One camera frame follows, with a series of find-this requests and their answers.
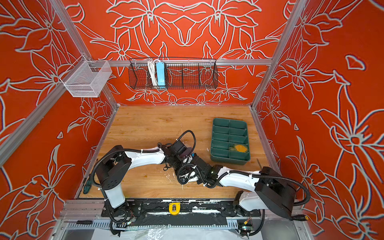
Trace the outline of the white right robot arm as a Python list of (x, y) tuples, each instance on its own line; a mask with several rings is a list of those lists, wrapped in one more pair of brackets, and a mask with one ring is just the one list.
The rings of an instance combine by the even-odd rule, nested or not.
[(176, 168), (177, 180), (181, 185), (197, 182), (204, 187), (234, 187), (241, 189), (236, 205), (242, 210), (268, 209), (275, 215), (290, 221), (308, 221), (309, 217), (293, 215), (293, 208), (305, 205), (311, 199), (309, 189), (302, 183), (281, 176), (270, 167), (260, 171), (234, 170), (222, 165), (211, 166), (200, 157), (194, 156), (190, 163)]

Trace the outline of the purple sock beige toe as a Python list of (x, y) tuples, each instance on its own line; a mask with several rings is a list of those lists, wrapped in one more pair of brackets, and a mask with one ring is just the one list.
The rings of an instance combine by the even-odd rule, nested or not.
[(180, 154), (180, 157), (181, 157), (181, 158), (186, 158), (186, 157), (188, 157), (189, 155), (191, 155), (192, 153), (193, 153), (192, 147), (189, 147), (189, 148), (187, 148), (184, 152), (182, 152), (182, 153)]

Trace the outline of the green plastic divider tray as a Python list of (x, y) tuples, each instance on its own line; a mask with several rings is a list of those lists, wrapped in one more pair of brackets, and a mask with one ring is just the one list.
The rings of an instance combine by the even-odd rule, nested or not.
[[(230, 151), (231, 145), (245, 145), (247, 153)], [(211, 160), (219, 163), (245, 165), (251, 160), (248, 125), (241, 120), (213, 119)]]

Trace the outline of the green striped sock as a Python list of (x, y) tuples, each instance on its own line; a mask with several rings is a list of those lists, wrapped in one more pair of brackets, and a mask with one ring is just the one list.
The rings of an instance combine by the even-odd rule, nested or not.
[(239, 153), (247, 153), (249, 151), (247, 146), (245, 146), (245, 145), (238, 145), (238, 144), (231, 145), (229, 147), (229, 150), (230, 151), (239, 152)]

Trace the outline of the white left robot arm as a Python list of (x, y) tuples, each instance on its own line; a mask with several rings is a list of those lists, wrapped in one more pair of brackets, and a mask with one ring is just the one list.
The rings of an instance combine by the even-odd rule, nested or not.
[(187, 147), (180, 140), (173, 144), (158, 145), (151, 149), (127, 149), (121, 145), (112, 148), (93, 167), (92, 185), (102, 191), (105, 202), (113, 210), (121, 207), (126, 197), (122, 181), (129, 170), (147, 165), (165, 164), (178, 171), (193, 157), (194, 147)]

